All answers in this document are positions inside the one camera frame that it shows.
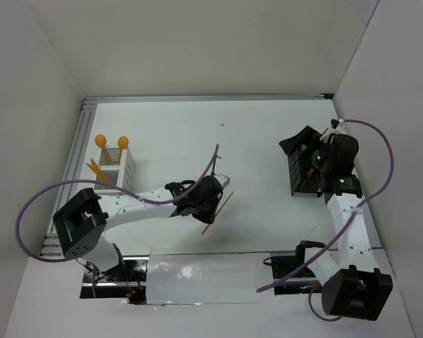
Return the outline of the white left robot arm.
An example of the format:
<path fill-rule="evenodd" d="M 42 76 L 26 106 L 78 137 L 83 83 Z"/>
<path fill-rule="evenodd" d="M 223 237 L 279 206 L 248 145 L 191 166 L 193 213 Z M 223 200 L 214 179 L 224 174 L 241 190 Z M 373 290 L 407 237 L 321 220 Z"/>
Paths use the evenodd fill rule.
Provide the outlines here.
<path fill-rule="evenodd" d="M 147 219 L 189 216 L 212 224 L 230 178 L 207 175 L 200 182 L 170 182 L 141 197 L 98 194 L 81 189 L 53 216 L 63 256 L 84 258 L 108 281 L 119 280 L 125 272 L 121 250 L 104 238 L 114 227 Z"/>

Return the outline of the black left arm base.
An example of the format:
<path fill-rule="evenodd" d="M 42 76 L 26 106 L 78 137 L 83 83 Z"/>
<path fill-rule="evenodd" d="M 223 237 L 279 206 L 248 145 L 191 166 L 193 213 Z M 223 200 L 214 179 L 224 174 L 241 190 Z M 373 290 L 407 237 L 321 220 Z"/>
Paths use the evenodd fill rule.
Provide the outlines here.
<path fill-rule="evenodd" d="M 77 262 L 83 267 L 81 299 L 123 299 L 132 305 L 147 303 L 149 256 L 124 256 L 108 276 L 89 261 Z"/>

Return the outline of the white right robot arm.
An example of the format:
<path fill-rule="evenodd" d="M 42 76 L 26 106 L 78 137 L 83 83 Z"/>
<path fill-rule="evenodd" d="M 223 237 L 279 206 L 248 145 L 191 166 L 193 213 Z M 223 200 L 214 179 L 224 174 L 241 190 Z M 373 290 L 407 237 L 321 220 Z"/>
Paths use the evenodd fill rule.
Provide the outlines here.
<path fill-rule="evenodd" d="M 337 257 L 329 251 L 316 257 L 303 252 L 293 260 L 301 276 L 312 273 L 321 285 L 325 314 L 375 321 L 393 290 L 372 252 L 361 202 L 360 181 L 354 173 L 359 150 L 356 138 L 342 127 L 320 133 L 310 126 L 279 143 L 288 157 L 292 194 L 324 197 L 339 239 Z"/>

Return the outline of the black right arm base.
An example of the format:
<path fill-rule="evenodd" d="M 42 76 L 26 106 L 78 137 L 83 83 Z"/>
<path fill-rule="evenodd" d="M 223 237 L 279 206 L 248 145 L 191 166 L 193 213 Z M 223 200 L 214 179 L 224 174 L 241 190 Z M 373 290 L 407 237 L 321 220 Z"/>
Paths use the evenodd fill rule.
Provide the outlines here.
<path fill-rule="evenodd" d="M 271 268 L 272 276 L 275 280 L 280 279 L 302 265 L 305 261 L 305 249 L 324 248 L 325 244 L 321 242 L 305 241 L 302 240 L 295 249 L 295 254 L 270 256 L 263 260 L 263 264 Z M 275 295 L 286 294 L 306 294 L 309 293 L 314 284 L 310 284 L 308 280 L 314 280 L 315 275 L 309 269 L 305 268 L 298 273 L 293 279 L 299 278 L 306 280 L 294 285 L 282 285 L 274 288 Z"/>

